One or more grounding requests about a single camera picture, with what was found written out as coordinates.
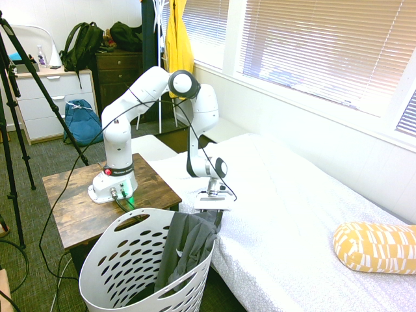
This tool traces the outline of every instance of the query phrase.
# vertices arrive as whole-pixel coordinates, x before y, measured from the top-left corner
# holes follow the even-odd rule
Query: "mattress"
[[[242,135],[206,147],[228,165],[238,199],[224,213],[213,265],[254,311],[416,311],[416,276],[346,268],[333,251],[343,222],[403,224],[283,144]],[[150,165],[195,213],[209,178],[191,178],[186,153]]]

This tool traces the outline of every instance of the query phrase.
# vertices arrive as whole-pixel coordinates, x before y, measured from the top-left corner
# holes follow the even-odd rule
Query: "cable connector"
[[[117,190],[114,187],[110,188],[110,193],[111,193],[111,197],[118,198]]]

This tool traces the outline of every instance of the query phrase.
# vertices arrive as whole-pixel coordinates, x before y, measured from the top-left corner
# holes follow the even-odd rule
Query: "patterned pillow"
[[[333,235],[333,247],[352,270],[416,274],[416,226],[344,223]]]

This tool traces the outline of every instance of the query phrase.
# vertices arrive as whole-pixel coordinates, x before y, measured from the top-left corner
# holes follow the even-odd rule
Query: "white wall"
[[[10,24],[31,24],[48,30],[58,51],[64,49],[73,27],[83,21],[94,21],[104,31],[117,21],[130,27],[142,24],[139,0],[0,0],[0,10]],[[16,52],[1,30],[7,53]],[[47,59],[50,59],[51,44],[45,32],[23,27],[14,27],[14,30],[26,53],[35,56],[36,46],[41,44]],[[10,129],[13,122],[6,106],[5,113]]]
[[[280,139],[351,189],[416,222],[416,153],[201,67],[194,74],[214,87],[222,118]]]

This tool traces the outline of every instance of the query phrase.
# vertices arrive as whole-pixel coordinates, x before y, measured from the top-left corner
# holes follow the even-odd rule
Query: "window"
[[[415,20],[411,0],[247,0],[237,71],[382,116]]]
[[[162,13],[164,31],[170,15],[170,4],[166,2]],[[187,0],[183,21],[195,60],[222,68],[227,16],[228,0]]]
[[[408,106],[404,110],[396,130],[416,136],[416,92],[413,94]]]

